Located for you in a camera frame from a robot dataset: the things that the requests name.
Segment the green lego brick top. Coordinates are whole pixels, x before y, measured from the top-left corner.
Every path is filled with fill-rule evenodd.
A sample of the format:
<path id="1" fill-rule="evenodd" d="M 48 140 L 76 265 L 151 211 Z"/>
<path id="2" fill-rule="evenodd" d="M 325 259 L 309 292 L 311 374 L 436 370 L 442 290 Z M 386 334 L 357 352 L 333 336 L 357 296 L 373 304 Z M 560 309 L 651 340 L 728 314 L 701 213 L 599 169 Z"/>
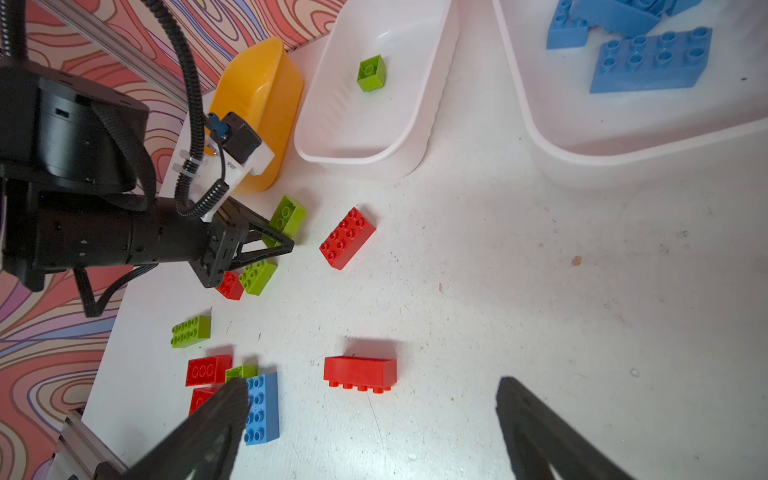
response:
<path id="1" fill-rule="evenodd" d="M 288 238 L 295 239 L 307 216 L 305 207 L 295 198 L 283 196 L 269 225 Z"/>

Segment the small green lego brick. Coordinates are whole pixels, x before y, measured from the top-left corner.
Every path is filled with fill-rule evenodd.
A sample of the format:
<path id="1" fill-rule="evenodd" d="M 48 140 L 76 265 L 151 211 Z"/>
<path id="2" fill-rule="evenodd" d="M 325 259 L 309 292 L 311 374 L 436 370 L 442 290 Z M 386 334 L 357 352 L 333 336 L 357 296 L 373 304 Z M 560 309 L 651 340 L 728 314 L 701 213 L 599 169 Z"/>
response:
<path id="1" fill-rule="evenodd" d="M 244 291 L 249 295 L 260 296 L 277 267 L 273 260 L 263 260 L 247 266 L 239 275 Z"/>

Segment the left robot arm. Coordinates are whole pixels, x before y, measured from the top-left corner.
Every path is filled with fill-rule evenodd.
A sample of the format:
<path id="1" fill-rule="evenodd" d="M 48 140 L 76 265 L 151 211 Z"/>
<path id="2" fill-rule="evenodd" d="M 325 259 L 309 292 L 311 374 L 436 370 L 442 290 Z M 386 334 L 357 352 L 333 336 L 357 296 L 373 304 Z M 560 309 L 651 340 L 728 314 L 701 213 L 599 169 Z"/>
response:
<path id="1" fill-rule="evenodd" d="M 98 83 L 32 62 L 26 5 L 1 5 L 1 267 L 39 292 L 71 271 L 88 317 L 161 263 L 186 262 L 206 288 L 282 256 L 294 242 L 232 197 L 273 152 L 235 113 L 203 109 L 193 54 L 161 1 L 148 10 L 179 60 L 190 146 L 174 194 L 157 194 L 144 145 L 148 108 Z"/>

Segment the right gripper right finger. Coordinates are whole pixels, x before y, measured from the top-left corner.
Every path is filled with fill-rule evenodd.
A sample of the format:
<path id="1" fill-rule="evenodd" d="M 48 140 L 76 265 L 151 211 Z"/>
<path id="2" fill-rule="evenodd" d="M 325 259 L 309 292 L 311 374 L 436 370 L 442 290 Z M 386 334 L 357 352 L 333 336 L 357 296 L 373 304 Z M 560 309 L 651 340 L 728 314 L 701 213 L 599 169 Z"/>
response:
<path id="1" fill-rule="evenodd" d="M 496 413 L 517 479 L 630 476 L 514 377 L 500 379 Z"/>

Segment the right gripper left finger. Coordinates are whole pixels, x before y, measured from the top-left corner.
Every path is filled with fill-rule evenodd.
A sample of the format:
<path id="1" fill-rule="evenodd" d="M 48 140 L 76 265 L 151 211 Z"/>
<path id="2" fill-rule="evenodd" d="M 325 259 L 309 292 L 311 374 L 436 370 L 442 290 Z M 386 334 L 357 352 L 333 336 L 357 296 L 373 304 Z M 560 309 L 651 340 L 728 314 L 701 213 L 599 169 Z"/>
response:
<path id="1" fill-rule="evenodd" d="M 247 382 L 227 382 L 124 479 L 228 479 L 249 414 Z"/>

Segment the tiny green lego brick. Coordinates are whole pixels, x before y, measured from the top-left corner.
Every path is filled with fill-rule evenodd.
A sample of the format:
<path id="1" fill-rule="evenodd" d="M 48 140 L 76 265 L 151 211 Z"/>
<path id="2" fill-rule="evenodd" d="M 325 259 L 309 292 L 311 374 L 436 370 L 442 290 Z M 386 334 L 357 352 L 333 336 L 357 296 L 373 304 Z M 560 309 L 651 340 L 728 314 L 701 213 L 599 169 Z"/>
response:
<path id="1" fill-rule="evenodd" d="M 360 62 L 357 84 L 363 92 L 372 92 L 385 86 L 386 76 L 385 60 L 381 55 L 376 55 Z"/>

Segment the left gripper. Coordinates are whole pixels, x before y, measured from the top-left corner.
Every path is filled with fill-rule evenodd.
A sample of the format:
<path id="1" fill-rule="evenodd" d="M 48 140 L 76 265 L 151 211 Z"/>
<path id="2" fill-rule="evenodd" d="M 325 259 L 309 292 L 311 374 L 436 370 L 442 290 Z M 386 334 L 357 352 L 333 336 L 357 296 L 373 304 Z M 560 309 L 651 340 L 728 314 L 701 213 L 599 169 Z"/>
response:
<path id="1" fill-rule="evenodd" d="M 243 251 L 258 242 L 264 246 Z M 289 254 L 294 246 L 293 239 L 234 197 L 204 222 L 179 216 L 167 198 L 138 212 L 99 197 L 51 194 L 38 203 L 35 272 L 187 262 L 202 285 L 213 288 L 225 272 Z"/>

